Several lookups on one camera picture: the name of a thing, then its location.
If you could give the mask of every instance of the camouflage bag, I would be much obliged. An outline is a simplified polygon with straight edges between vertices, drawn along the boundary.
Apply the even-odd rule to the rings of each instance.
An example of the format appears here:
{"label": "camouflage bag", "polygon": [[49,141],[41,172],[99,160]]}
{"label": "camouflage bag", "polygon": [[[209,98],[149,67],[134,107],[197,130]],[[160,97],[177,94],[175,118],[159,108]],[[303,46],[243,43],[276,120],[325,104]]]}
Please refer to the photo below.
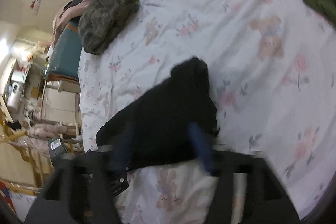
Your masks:
{"label": "camouflage bag", "polygon": [[85,52],[103,53],[138,8],[139,0],[92,0],[78,24]]}

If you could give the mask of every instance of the window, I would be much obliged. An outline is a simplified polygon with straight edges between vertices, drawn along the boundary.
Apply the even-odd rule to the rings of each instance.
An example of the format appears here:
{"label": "window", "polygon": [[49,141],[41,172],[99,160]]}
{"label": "window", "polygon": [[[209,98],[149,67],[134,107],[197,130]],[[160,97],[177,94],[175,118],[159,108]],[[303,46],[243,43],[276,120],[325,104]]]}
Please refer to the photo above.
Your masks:
{"label": "window", "polygon": [[5,58],[8,54],[8,46],[6,44],[6,39],[3,38],[0,40],[0,62]]}

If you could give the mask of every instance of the teddy bear print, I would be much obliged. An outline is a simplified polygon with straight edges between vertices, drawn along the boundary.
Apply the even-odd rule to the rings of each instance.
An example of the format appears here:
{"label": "teddy bear print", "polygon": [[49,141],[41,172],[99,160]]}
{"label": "teddy bear print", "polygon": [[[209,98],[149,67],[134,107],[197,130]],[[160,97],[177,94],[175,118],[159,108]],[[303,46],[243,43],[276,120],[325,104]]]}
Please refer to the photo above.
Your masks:
{"label": "teddy bear print", "polygon": [[253,30],[257,29],[261,34],[258,59],[264,60],[266,57],[283,58],[284,49],[279,35],[280,23],[281,20],[276,15],[250,21],[250,27]]}
{"label": "teddy bear print", "polygon": [[174,209],[174,205],[181,205],[182,200],[176,198],[177,186],[174,184],[173,180],[176,179],[175,171],[160,170],[157,190],[161,193],[159,200],[156,203],[156,208],[165,209],[167,212],[171,212]]}
{"label": "teddy bear print", "polygon": [[159,25],[156,21],[156,17],[152,18],[151,21],[146,23],[146,29],[144,34],[146,38],[146,46],[148,46],[148,44],[158,36],[160,28],[161,25]]}

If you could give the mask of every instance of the light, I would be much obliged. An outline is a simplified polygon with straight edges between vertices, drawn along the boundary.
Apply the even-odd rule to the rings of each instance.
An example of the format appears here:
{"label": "light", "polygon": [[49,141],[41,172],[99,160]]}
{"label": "light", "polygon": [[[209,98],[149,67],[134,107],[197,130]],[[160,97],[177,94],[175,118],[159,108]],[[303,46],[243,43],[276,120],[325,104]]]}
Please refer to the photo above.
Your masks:
{"label": "light", "polygon": [[0,62],[5,58],[5,56],[8,54],[8,46],[6,43],[6,39],[3,38],[0,40]]}
{"label": "light", "polygon": [[21,52],[21,60],[28,61],[30,56],[30,51],[22,51]]}

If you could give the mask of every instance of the white bedsheet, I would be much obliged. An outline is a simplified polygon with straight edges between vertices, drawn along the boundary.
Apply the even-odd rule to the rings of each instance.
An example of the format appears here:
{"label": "white bedsheet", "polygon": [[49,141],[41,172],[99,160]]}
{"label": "white bedsheet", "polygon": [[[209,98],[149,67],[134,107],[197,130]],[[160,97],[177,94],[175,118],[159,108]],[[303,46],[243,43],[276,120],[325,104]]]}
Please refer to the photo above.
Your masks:
{"label": "white bedsheet", "polygon": [[[82,52],[85,150],[113,115],[196,55],[209,66],[219,142],[262,151],[304,217],[336,170],[334,29],[302,0],[140,2],[103,55]],[[216,185],[197,161],[128,177],[117,202],[125,223],[203,223]]]}

